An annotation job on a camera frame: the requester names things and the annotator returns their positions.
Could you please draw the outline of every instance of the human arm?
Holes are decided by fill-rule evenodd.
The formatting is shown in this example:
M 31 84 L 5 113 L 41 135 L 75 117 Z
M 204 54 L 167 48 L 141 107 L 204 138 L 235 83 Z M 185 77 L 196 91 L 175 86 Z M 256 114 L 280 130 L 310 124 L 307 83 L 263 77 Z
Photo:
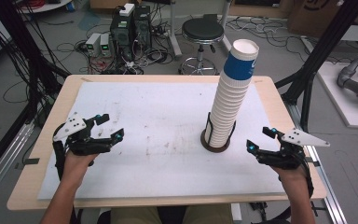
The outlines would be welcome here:
M 83 181 L 89 163 L 97 156 L 98 154 L 77 156 L 72 151 L 68 151 L 60 185 L 57 187 L 40 223 L 69 223 L 76 191 Z
M 283 170 L 272 167 L 281 178 L 292 211 L 292 224 L 314 224 L 315 218 L 310 207 L 307 180 L 304 169 L 299 166 L 295 170 Z

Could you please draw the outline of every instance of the electronic equipment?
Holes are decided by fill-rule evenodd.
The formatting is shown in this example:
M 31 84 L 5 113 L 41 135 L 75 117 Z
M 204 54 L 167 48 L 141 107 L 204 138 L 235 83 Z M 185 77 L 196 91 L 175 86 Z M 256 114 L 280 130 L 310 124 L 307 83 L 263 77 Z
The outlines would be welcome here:
M 150 6 L 137 6 L 133 15 L 138 46 L 143 50 L 152 48 Z
M 121 9 L 119 11 L 119 14 L 120 16 L 130 16 L 134 8 L 135 8 L 134 4 L 126 3 L 126 5 L 124 5 L 124 9 Z
M 98 57 L 101 53 L 101 34 L 92 34 L 86 42 L 90 57 Z
M 110 33 L 112 35 L 117 59 L 124 59 L 127 62 L 133 61 L 133 54 L 136 50 L 133 16 L 127 17 L 114 14 L 110 26 Z
M 103 57 L 112 57 L 112 41 L 110 40 L 110 34 L 101 34 L 101 53 Z

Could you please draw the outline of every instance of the stool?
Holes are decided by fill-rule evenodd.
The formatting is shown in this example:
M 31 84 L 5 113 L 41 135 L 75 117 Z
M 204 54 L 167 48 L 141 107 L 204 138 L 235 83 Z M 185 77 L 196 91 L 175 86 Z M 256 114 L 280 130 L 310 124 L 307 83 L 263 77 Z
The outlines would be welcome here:
M 186 59 L 180 67 L 182 75 L 216 75 L 217 69 L 214 64 L 203 58 L 203 45 L 210 45 L 220 42 L 225 34 L 223 27 L 214 20 L 196 18 L 186 21 L 182 26 L 183 37 L 190 42 L 200 44 L 197 57 Z

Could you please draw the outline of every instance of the cardboard box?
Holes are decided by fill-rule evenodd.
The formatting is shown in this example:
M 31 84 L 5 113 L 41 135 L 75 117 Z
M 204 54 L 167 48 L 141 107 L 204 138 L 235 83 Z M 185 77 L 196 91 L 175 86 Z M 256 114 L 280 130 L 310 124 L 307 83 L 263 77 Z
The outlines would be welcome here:
M 279 10 L 289 15 L 289 13 L 293 10 L 294 5 L 295 5 L 295 1 L 293 0 L 281 0 L 279 4 Z
M 116 7 L 124 7 L 131 0 L 89 0 L 89 6 L 96 9 L 114 9 Z
M 298 35 L 320 37 L 339 10 L 337 1 L 296 1 L 287 21 L 287 30 Z

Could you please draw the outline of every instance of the desk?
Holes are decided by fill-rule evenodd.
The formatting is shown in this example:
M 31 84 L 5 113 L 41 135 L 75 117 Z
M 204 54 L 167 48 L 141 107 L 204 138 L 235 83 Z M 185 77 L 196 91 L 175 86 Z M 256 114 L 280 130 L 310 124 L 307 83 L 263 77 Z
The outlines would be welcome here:
M 77 76 L 66 79 L 60 95 L 55 103 L 48 120 L 43 128 L 30 158 L 40 158 L 36 165 L 27 165 L 19 178 L 8 202 L 10 210 L 45 209 L 49 201 L 38 201 L 37 195 L 44 179 L 44 173 L 52 152 L 51 136 L 54 130 L 65 122 L 69 111 L 77 96 L 77 90 L 83 82 L 182 82 L 182 83 L 216 83 L 219 77 L 182 77 L 182 76 Z M 279 93 L 276 91 L 269 77 L 254 77 L 253 83 L 259 93 L 263 106 L 268 114 L 271 126 L 279 130 L 289 130 L 294 127 L 287 113 Z M 322 199 L 326 192 L 315 168 L 311 165 L 315 191 L 313 199 Z M 287 200 L 284 194 L 263 195 L 219 195 L 219 196 L 191 196 L 169 198 L 124 198 L 76 200 L 75 207 L 112 207 L 112 206 L 146 206 L 167 204 L 195 204 L 195 203 L 235 203 L 256 201 Z

